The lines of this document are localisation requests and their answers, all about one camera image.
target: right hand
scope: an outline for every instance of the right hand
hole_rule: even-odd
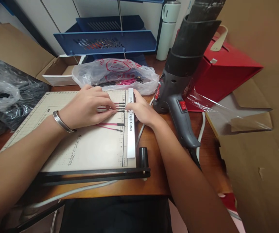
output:
[[[146,102],[140,93],[133,89],[136,103],[128,103],[126,110],[133,110],[137,119],[143,124],[153,127],[156,123],[164,121],[164,119]]]

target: lap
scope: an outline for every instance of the lap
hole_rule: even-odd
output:
[[[168,198],[115,196],[66,202],[60,233],[172,233]]]

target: wooden desk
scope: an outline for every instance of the wooden desk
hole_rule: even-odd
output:
[[[155,56],[146,56],[146,61],[149,66],[153,67],[157,74],[161,74],[164,68],[164,63],[157,61]],[[79,86],[63,86],[53,87],[52,91],[78,91]],[[150,102],[152,96],[145,97],[147,102]],[[192,128],[195,135],[198,136],[202,124],[201,113],[189,113]],[[169,114],[162,115],[167,121],[173,131],[175,131],[171,117]],[[0,149],[11,137],[10,132],[6,132],[0,136]],[[102,196],[117,196],[117,195],[170,195],[167,178],[160,155],[159,147],[153,131],[149,127],[145,127],[141,140],[140,147],[148,148],[149,167],[151,168],[151,177],[147,181],[142,179],[134,180],[121,180],[115,184],[101,187],[98,189],[88,190],[68,196],[67,198],[88,198],[88,197],[102,197]],[[204,129],[201,147],[200,147],[200,163],[202,171],[210,184],[218,193],[232,192],[230,181],[226,175],[223,162],[219,155],[219,143],[216,140],[214,133],[206,122]],[[23,196],[23,202],[27,201],[43,201],[50,197],[64,193],[66,191],[91,185],[94,183],[80,183],[80,184],[67,184],[53,187],[44,187],[41,190],[28,189]]]

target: red switch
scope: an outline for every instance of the red switch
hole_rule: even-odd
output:
[[[179,104],[181,105],[182,110],[186,110],[186,103],[185,101],[180,101]]]

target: plastic bag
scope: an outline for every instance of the plastic bag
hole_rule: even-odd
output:
[[[0,60],[0,121],[16,130],[49,90],[48,84]]]
[[[262,122],[261,118],[255,120],[256,118],[253,118],[253,115],[243,115],[238,110],[233,110],[216,103],[197,93],[195,88],[189,91],[185,97],[185,101],[207,112],[212,122],[223,122],[229,125],[230,128],[224,127],[222,130],[223,134],[236,134],[243,131],[272,130],[273,126],[271,122]]]
[[[100,59],[90,63],[77,65],[72,71],[74,81],[83,88],[84,85],[98,85],[104,82],[115,81],[116,85],[102,86],[103,91],[123,90],[135,88],[141,95],[155,93],[159,75],[152,67],[141,66],[132,60]],[[143,83],[134,82],[128,85],[119,85],[119,82],[141,77]]]

